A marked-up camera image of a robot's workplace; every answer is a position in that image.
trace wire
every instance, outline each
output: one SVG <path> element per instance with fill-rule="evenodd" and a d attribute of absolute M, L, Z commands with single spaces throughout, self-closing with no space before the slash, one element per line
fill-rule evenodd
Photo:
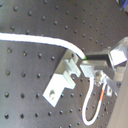
<path fill-rule="evenodd" d="M 85 101 L 84 101 L 84 104 L 83 104 L 83 108 L 82 108 L 82 118 L 83 118 L 83 122 L 84 122 L 87 126 L 93 124 L 93 123 L 96 121 L 96 119 L 97 119 L 97 116 L 98 116 L 99 111 L 100 111 L 100 107 L 101 107 L 101 103 L 102 103 L 102 99 L 103 99 L 105 87 L 106 87 L 106 83 L 104 83 L 103 86 L 102 86 L 102 91 L 101 91 L 101 95 L 100 95 L 100 99 L 99 99 L 99 102 L 98 102 L 98 106 L 97 106 L 96 113 L 95 113 L 93 119 L 91 119 L 90 121 L 88 121 L 88 120 L 86 119 L 86 108 L 87 108 L 88 101 L 89 101 L 89 99 L 90 99 L 90 97 L 91 97 L 91 94 L 92 94 L 92 91 L 93 91 L 93 88 L 94 88 L 94 78 L 90 78 L 89 90 L 88 90 L 88 93 L 87 93 L 87 95 L 86 95 L 86 98 L 85 98 Z"/>
<path fill-rule="evenodd" d="M 61 46 L 67 49 L 70 49 L 74 53 L 76 53 L 81 59 L 86 59 L 85 54 L 74 44 L 57 38 L 51 37 L 42 37 L 42 36 L 32 36 L 32 35 L 22 35 L 22 34 L 8 34 L 8 33 L 0 33 L 0 40 L 5 41 L 18 41 L 18 42 L 29 42 L 29 43 L 41 43 L 41 44 L 49 44 Z"/>

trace white cable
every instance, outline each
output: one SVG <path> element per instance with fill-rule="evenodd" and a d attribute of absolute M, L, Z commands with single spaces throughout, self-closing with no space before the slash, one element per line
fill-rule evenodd
<path fill-rule="evenodd" d="M 79 49 L 74 44 L 62 39 L 42 37 L 42 36 L 22 35 L 22 34 L 0 33 L 0 40 L 57 45 L 70 49 L 71 51 L 76 53 L 81 59 L 85 58 L 85 54 L 81 51 L 81 49 Z"/>
<path fill-rule="evenodd" d="M 101 92 L 101 96 L 100 96 L 100 100 L 98 102 L 98 106 L 97 106 L 97 110 L 96 110 L 96 113 L 93 117 L 93 119 L 91 119 L 90 121 L 88 121 L 86 119 L 86 108 L 87 108 L 87 105 L 88 105 L 88 101 L 91 97 L 91 94 L 92 94 L 92 91 L 93 91 L 93 88 L 94 88 L 94 78 L 90 78 L 90 86 L 89 86 L 89 90 L 88 90 L 88 93 L 86 95 L 86 98 L 85 98 L 85 101 L 84 101 L 84 104 L 83 104 L 83 108 L 82 108 L 82 118 L 83 118 L 83 122 L 85 123 L 85 125 L 89 126 L 91 124 L 93 124 L 96 119 L 97 119 L 97 116 L 99 114 L 99 111 L 100 111 L 100 107 L 101 107 L 101 103 L 102 103 L 102 98 L 103 98 L 103 94 L 104 94 L 104 90 L 105 90 L 105 87 L 106 87 L 106 83 L 103 84 L 102 86 L 102 92 Z"/>

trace metal bracket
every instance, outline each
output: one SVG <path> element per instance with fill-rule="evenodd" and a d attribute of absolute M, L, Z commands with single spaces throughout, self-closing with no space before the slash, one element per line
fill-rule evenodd
<path fill-rule="evenodd" d="M 75 53 L 67 50 L 48 83 L 43 96 L 53 107 L 56 106 L 64 88 L 75 88 L 76 84 L 70 76 L 75 74 L 80 77 L 81 71 L 76 65 L 78 60 Z"/>

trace black hole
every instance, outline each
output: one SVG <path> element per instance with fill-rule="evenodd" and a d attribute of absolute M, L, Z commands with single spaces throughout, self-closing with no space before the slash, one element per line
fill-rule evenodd
<path fill-rule="evenodd" d="M 11 48 L 8 48 L 8 53 L 12 53 L 12 49 Z"/>
<path fill-rule="evenodd" d="M 22 77 L 25 77 L 25 76 L 26 76 L 26 73 L 25 73 L 25 72 L 22 72 L 22 73 L 21 73 L 21 76 L 22 76 Z"/>
<path fill-rule="evenodd" d="M 63 111 L 60 111 L 60 115 L 62 115 L 63 114 Z"/>
<path fill-rule="evenodd" d="M 39 98 L 39 94 L 36 94 L 36 98 Z"/>
<path fill-rule="evenodd" d="M 29 15 L 29 16 L 32 16 L 32 11 L 29 11 L 29 12 L 28 12 L 28 15 Z"/>
<path fill-rule="evenodd" d="M 17 12 L 18 7 L 17 7 L 17 6 L 15 6 L 15 7 L 13 8 L 13 10 L 14 10 L 15 12 Z"/>
<path fill-rule="evenodd" d="M 54 25 L 57 25 L 57 21 L 54 21 Z"/>
<path fill-rule="evenodd" d="M 105 111 L 105 112 L 107 111 L 107 107 L 104 108 L 104 111 Z"/>
<path fill-rule="evenodd" d="M 23 99 L 23 98 L 25 98 L 25 95 L 24 95 L 24 93 L 21 93 L 21 98 Z"/>
<path fill-rule="evenodd" d="M 79 108 L 78 111 L 80 112 L 81 111 L 81 108 Z"/>
<path fill-rule="evenodd" d="M 52 57 L 51 57 L 51 60 L 52 60 L 52 61 L 55 60 L 55 56 L 52 56 Z"/>
<path fill-rule="evenodd" d="M 21 119 L 23 119 L 24 118 L 24 114 L 21 114 L 20 117 L 21 117 Z"/>
<path fill-rule="evenodd" d="M 67 30 L 68 29 L 68 26 L 65 26 L 65 29 Z"/>
<path fill-rule="evenodd" d="M 73 112 L 73 110 L 72 109 L 70 109 L 70 113 L 72 113 Z"/>
<path fill-rule="evenodd" d="M 82 36 L 85 37 L 85 34 L 83 34 Z"/>
<path fill-rule="evenodd" d="M 41 59 L 41 58 L 42 58 L 42 54 L 41 54 L 41 53 L 39 53 L 39 54 L 38 54 L 38 57 Z"/>
<path fill-rule="evenodd" d="M 9 114 L 5 114 L 4 117 L 5 117 L 5 119 L 8 119 L 9 118 Z"/>
<path fill-rule="evenodd" d="M 80 125 L 80 122 L 77 122 L 77 125 Z"/>
<path fill-rule="evenodd" d="M 75 16 L 75 19 L 77 20 L 77 16 Z"/>
<path fill-rule="evenodd" d="M 69 128 L 71 128 L 72 127 L 72 125 L 71 124 L 69 124 Z"/>
<path fill-rule="evenodd" d="M 51 113 L 51 112 L 48 112 L 48 115 L 49 115 L 49 116 L 51 116 L 51 115 L 52 115 L 52 113 Z"/>
<path fill-rule="evenodd" d="M 68 13 L 69 13 L 69 12 L 68 12 L 68 11 L 66 11 L 65 13 L 68 15 Z"/>
<path fill-rule="evenodd" d="M 82 93 L 80 93 L 80 97 L 82 97 Z"/>
<path fill-rule="evenodd" d="M 93 105 L 92 108 L 95 108 L 95 105 Z"/>
<path fill-rule="evenodd" d="M 37 78 L 38 78 L 38 79 L 40 78 L 40 76 L 41 76 L 40 74 L 37 74 Z"/>
<path fill-rule="evenodd" d="M 3 6 L 3 3 L 2 2 L 0 2 L 0 7 L 2 7 Z"/>
<path fill-rule="evenodd" d="M 73 96 L 74 96 L 74 94 L 72 93 L 72 94 L 71 94 L 71 97 L 73 97 Z"/>
<path fill-rule="evenodd" d="M 42 16 L 42 18 L 41 18 L 41 19 L 42 19 L 42 21 L 45 21 L 45 16 Z"/>
<path fill-rule="evenodd" d="M 35 117 L 37 118 L 38 116 L 39 116 L 39 114 L 38 114 L 38 113 L 36 113 L 36 114 L 35 114 Z"/>
<path fill-rule="evenodd" d="M 61 98 L 63 98 L 64 97 L 64 94 L 61 94 Z"/>
<path fill-rule="evenodd" d="M 56 5 L 56 6 L 55 6 L 55 9 L 58 9 L 58 8 L 59 8 L 59 6 L 58 6 L 58 5 Z"/>
<path fill-rule="evenodd" d="M 75 30 L 74 33 L 76 34 L 77 33 L 77 30 Z"/>
<path fill-rule="evenodd" d="M 85 24 L 85 20 L 83 20 L 83 24 Z"/>
<path fill-rule="evenodd" d="M 9 97 L 9 93 L 8 92 L 5 92 L 5 97 L 8 98 Z"/>
<path fill-rule="evenodd" d="M 27 34 L 27 35 L 29 35 L 29 33 L 30 33 L 30 31 L 29 31 L 29 30 L 27 30 L 27 31 L 26 31 L 26 34 Z"/>
<path fill-rule="evenodd" d="M 27 51 L 24 51 L 24 52 L 23 52 L 23 55 L 24 55 L 24 56 L 27 56 Z"/>
<path fill-rule="evenodd" d="M 7 76 L 10 75 L 10 70 L 6 70 L 6 75 L 7 75 Z"/>
<path fill-rule="evenodd" d="M 14 26 L 11 26 L 10 30 L 13 32 L 15 30 Z"/>
<path fill-rule="evenodd" d="M 47 4 L 47 2 L 48 2 L 47 0 L 44 0 L 44 4 Z"/>

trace gray surface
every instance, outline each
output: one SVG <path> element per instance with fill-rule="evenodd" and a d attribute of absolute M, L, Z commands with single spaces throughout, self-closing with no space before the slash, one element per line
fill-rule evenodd
<path fill-rule="evenodd" d="M 118 95 L 116 104 L 114 106 L 114 111 L 110 118 L 108 128 L 127 128 L 128 127 L 128 64 L 126 66 L 126 71 L 124 74 L 124 79 L 120 88 L 120 93 Z"/>
<path fill-rule="evenodd" d="M 0 7 L 1 32 L 26 34 L 29 30 L 31 35 L 43 34 L 70 41 L 85 53 L 112 46 L 127 36 L 127 15 L 120 11 L 115 0 L 1 0 L 1 2 L 3 3 Z M 32 11 L 32 16 L 28 16 L 29 11 Z M 12 49 L 10 54 L 7 52 L 9 47 Z M 27 56 L 23 56 L 24 51 L 27 51 Z M 64 97 L 59 100 L 56 108 L 42 97 L 64 51 L 63 48 L 56 46 L 0 42 L 0 128 L 68 128 L 70 124 L 74 128 L 87 127 L 82 122 L 79 111 L 89 85 L 83 74 L 80 79 L 72 76 L 75 78 L 76 88 L 65 89 Z M 11 71 L 9 76 L 5 74 L 7 69 Z M 22 72 L 26 73 L 26 77 L 21 76 Z M 38 73 L 41 74 L 40 79 L 37 79 Z M 92 106 L 97 105 L 100 90 L 101 88 L 97 87 L 94 89 L 96 95 L 92 95 L 89 102 L 88 119 L 94 114 L 95 108 Z M 5 92 L 9 92 L 8 98 L 5 98 Z M 24 99 L 21 98 L 21 93 L 25 94 Z M 111 116 L 115 99 L 114 94 L 112 98 L 104 96 L 103 104 L 105 104 L 102 105 L 99 119 L 90 128 L 102 125 L 106 127 L 105 123 Z M 4 117 L 6 113 L 9 114 L 8 119 Z"/>

